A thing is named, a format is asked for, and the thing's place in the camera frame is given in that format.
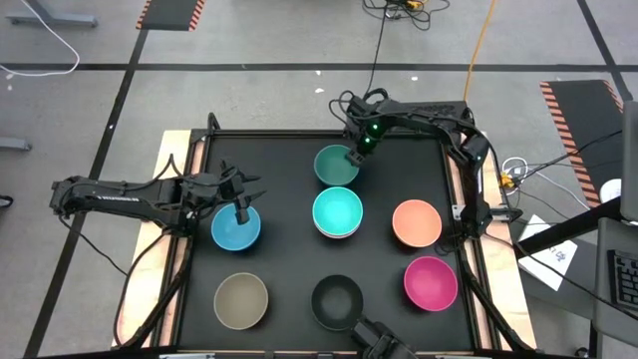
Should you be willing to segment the turquoise bowl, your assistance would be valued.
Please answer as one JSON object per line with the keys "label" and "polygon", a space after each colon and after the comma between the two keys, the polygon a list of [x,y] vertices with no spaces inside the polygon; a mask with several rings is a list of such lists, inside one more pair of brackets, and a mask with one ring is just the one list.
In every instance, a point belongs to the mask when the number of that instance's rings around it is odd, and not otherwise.
{"label": "turquoise bowl", "polygon": [[321,191],[312,205],[313,222],[322,220],[363,220],[363,204],[350,189],[333,186]]}

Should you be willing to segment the dark green bowl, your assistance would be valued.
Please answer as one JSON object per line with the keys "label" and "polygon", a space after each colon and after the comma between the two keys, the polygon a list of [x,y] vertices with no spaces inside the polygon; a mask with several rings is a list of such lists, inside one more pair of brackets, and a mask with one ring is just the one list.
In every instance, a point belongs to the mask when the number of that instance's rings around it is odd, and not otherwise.
{"label": "dark green bowl", "polygon": [[319,151],[313,164],[317,178],[329,186],[344,186],[353,181],[359,168],[347,160],[349,152],[343,145],[330,145]]}

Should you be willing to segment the blue bowl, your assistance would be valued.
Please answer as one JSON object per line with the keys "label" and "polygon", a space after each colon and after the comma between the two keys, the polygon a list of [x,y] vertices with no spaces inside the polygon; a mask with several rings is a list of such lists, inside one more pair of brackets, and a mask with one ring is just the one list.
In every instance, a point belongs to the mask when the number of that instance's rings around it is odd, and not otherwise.
{"label": "blue bowl", "polygon": [[228,204],[222,207],[211,222],[213,241],[222,249],[241,251],[254,244],[260,235],[261,218],[258,211],[251,206],[248,210],[248,222],[239,224],[235,217],[235,207]]}

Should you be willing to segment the white bowl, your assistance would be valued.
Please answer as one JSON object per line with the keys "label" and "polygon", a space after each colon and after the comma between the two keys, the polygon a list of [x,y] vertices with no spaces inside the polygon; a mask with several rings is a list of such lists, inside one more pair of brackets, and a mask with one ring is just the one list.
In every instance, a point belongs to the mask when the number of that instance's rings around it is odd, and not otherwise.
{"label": "white bowl", "polygon": [[345,233],[345,234],[334,234],[334,233],[330,233],[328,231],[325,231],[317,222],[315,222],[315,227],[326,237],[329,238],[336,238],[336,239],[341,239],[341,238],[347,238],[351,235],[353,235],[358,229],[359,229],[360,225],[355,226],[351,231]]}

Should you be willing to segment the orange bowl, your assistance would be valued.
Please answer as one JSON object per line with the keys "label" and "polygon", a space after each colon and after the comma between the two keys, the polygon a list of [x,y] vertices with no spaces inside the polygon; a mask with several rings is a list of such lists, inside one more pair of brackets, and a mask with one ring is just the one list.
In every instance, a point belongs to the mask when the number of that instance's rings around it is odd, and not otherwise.
{"label": "orange bowl", "polygon": [[420,199],[408,199],[395,208],[392,227],[402,244],[421,248],[434,244],[440,238],[443,223],[431,204]]}

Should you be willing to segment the black computer case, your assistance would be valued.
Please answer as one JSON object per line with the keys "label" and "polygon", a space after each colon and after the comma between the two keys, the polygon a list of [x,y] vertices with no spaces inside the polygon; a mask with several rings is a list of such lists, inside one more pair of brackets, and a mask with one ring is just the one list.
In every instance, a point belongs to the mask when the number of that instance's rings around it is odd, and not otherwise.
{"label": "black computer case", "polygon": [[472,110],[464,101],[412,102],[392,101],[385,111],[397,117],[407,117],[432,125],[438,125],[450,131],[461,132],[474,128],[476,122]]}

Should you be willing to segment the tan bowl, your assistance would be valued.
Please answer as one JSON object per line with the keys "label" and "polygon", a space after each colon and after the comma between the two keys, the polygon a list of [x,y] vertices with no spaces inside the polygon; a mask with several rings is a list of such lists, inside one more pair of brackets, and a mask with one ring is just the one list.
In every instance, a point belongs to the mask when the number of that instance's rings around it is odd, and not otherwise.
{"label": "tan bowl", "polygon": [[213,309],[219,322],[231,330],[246,330],[265,315],[269,304],[268,289],[255,274],[237,272],[217,287]]}

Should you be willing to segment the grey metal foot bar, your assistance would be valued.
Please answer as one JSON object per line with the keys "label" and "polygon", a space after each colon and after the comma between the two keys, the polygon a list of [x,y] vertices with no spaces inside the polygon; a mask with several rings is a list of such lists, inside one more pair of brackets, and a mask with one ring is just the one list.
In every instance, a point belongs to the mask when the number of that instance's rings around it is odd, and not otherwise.
{"label": "grey metal foot bar", "polygon": [[0,137],[0,149],[29,152],[32,146],[23,139]]}

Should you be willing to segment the black desk beam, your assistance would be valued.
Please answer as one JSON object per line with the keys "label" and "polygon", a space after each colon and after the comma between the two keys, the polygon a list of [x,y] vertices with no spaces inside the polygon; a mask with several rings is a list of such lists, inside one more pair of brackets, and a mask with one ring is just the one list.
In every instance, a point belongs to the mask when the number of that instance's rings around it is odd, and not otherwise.
{"label": "black desk beam", "polygon": [[517,258],[526,257],[595,230],[601,218],[623,218],[620,196],[517,242],[514,245],[514,254]]}

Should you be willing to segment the magenta bowl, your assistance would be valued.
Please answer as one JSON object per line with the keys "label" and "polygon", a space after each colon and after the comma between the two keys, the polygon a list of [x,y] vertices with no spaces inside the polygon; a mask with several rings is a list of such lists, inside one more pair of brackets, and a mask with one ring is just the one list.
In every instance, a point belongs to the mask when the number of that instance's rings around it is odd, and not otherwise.
{"label": "magenta bowl", "polygon": [[403,284],[408,298],[419,308],[431,312],[448,309],[459,291],[455,272],[433,256],[414,259],[405,270]]}

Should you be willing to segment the white round cup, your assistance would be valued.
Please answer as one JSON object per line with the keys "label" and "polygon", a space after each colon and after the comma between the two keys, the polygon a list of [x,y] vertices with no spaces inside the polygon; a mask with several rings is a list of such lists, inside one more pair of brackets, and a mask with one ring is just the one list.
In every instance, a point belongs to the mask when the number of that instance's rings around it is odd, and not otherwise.
{"label": "white round cup", "polygon": [[599,198],[602,203],[619,197],[622,191],[622,179],[610,179],[605,182],[600,191]]}

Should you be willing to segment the black bowl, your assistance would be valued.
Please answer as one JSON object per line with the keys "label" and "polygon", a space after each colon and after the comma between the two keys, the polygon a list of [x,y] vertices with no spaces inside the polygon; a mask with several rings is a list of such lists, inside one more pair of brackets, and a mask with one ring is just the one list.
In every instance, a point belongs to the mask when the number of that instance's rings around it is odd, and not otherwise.
{"label": "black bowl", "polygon": [[343,331],[352,328],[362,316],[363,308],[363,293],[359,285],[348,276],[326,276],[312,291],[313,316],[328,330]]}

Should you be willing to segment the black hazard-striped floor mat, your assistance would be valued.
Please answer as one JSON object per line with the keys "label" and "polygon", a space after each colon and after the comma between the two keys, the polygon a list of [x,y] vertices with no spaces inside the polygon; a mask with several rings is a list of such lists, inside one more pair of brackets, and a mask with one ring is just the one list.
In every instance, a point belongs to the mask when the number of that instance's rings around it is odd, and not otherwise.
{"label": "black hazard-striped floor mat", "polygon": [[146,0],[136,28],[192,32],[198,25],[205,2],[206,0]]}
{"label": "black hazard-striped floor mat", "polygon": [[560,160],[574,170],[585,203],[602,202],[608,180],[622,178],[623,104],[605,80],[552,81],[539,84],[566,151]]}

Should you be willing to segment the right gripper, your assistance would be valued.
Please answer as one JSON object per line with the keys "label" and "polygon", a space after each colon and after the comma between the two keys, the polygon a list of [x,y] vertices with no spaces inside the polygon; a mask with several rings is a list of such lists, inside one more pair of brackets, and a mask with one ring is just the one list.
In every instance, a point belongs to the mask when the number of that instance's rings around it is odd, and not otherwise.
{"label": "right gripper", "polygon": [[388,130],[388,122],[380,117],[355,117],[347,116],[348,128],[346,137],[352,141],[349,153],[356,155],[356,158],[350,154],[347,156],[352,166],[360,165],[376,148],[380,140]]}

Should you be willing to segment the unidentified black object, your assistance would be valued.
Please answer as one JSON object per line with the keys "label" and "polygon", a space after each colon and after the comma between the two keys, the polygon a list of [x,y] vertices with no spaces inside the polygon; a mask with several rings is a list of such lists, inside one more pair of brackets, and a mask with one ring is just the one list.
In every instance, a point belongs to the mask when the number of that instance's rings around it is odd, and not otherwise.
{"label": "unidentified black object", "polygon": [[418,359],[416,353],[381,322],[360,318],[351,329],[360,359]]}

